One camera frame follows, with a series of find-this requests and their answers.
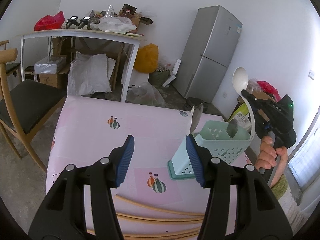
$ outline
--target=silver screw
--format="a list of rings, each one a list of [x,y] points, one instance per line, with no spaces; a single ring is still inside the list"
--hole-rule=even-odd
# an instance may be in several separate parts
[[[247,170],[248,171],[254,171],[254,166],[251,165],[251,164],[247,165]]]
[[[103,157],[101,160],[100,160],[100,162],[102,163],[102,164],[107,164],[107,163],[109,163],[109,158],[108,157]]]
[[[214,164],[218,164],[218,163],[220,163],[220,159],[217,158],[217,157],[213,157],[213,158],[211,159],[211,162],[214,163]]]
[[[74,166],[73,164],[69,164],[69,165],[66,167],[66,170],[67,170],[67,171],[72,171],[74,168],[75,168],[75,166]]]

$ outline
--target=black chair seat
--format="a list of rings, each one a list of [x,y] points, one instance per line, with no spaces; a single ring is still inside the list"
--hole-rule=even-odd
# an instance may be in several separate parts
[[[7,74],[10,73],[15,68],[20,67],[20,63],[11,63],[5,65],[5,70],[7,71]]]
[[[45,116],[65,95],[65,91],[27,79],[10,92],[14,109],[25,134]],[[0,101],[0,119],[12,130],[4,99]]]

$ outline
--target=green sleeve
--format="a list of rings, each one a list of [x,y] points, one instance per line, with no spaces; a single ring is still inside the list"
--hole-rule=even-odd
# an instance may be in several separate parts
[[[288,188],[288,181],[286,177],[282,174],[279,181],[271,188],[273,194],[279,200]]]

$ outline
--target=light switch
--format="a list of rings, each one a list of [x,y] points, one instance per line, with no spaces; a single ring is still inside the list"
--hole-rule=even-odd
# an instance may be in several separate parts
[[[312,80],[315,79],[315,72],[313,70],[309,71],[309,78],[311,78]]]

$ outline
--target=green base of utensil holder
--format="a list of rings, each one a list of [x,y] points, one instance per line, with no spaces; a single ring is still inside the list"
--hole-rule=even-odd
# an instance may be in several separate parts
[[[186,174],[186,175],[177,175],[175,172],[174,172],[174,167],[173,167],[173,164],[172,164],[172,161],[169,160],[167,162],[167,166],[168,166],[168,171],[169,171],[169,176],[170,176],[170,179],[172,180],[182,180],[182,179],[194,179],[196,176],[194,175],[194,173],[192,174]]]

